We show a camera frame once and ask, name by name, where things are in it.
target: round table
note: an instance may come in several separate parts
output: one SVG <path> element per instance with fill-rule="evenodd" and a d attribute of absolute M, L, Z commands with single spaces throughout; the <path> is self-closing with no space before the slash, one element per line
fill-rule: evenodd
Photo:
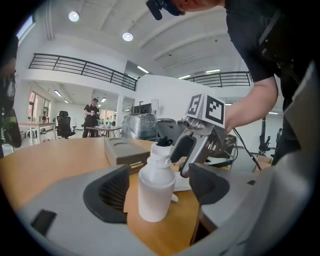
<path fill-rule="evenodd" d="M 150 150 L 151 141 L 133 140 Z M 94 172 L 111 165 L 105 155 L 104 138 L 73 138 L 22 148 L 0 160 L 0 182 L 14 211 L 56 181 Z M 190 191 L 175 192 L 164 220 L 151 223 L 138 212 L 138 173 L 130 174 L 124 212 L 128 228 L 158 255 L 170 255 L 189 247 L 199 204 Z"/>

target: computer monitor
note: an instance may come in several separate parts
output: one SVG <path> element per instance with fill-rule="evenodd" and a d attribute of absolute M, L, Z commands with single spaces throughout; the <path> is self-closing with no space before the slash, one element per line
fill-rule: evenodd
<path fill-rule="evenodd" d="M 134 113 L 151 114 L 151 103 L 135 106 Z"/>

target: table leg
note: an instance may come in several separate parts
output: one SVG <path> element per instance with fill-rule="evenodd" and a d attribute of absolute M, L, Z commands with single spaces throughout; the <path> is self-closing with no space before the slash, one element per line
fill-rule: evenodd
<path fill-rule="evenodd" d="M 40 128 L 39 128 L 39 126 L 36 128 L 36 133 L 37 133 L 38 144 L 40 144 Z"/>
<path fill-rule="evenodd" d="M 54 140 L 56 141 L 57 140 L 57 137 L 56 137 L 56 124 L 53 125 L 53 133 L 54 133 Z"/>
<path fill-rule="evenodd" d="M 30 127 L 30 141 L 31 141 L 31 146 L 33 146 L 34 142 L 32 140 L 32 127 Z"/>

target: round ceiling light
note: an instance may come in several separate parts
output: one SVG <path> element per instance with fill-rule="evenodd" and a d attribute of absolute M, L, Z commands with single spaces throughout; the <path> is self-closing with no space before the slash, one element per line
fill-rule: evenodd
<path fill-rule="evenodd" d="M 72 11 L 69 13 L 69 20 L 72 22 L 77 22 L 79 20 L 79 13 Z"/>
<path fill-rule="evenodd" d="M 122 38 L 124 41 L 129 42 L 129 41 L 132 41 L 132 39 L 134 39 L 134 36 L 131 33 L 127 32 L 122 35 Z"/>

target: plastic wrap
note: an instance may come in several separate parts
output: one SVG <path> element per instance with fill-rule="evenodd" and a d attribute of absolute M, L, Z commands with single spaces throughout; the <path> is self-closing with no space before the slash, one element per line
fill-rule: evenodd
<path fill-rule="evenodd" d="M 123 117 L 122 138 L 150 140 L 157 136 L 154 114 L 130 113 Z"/>

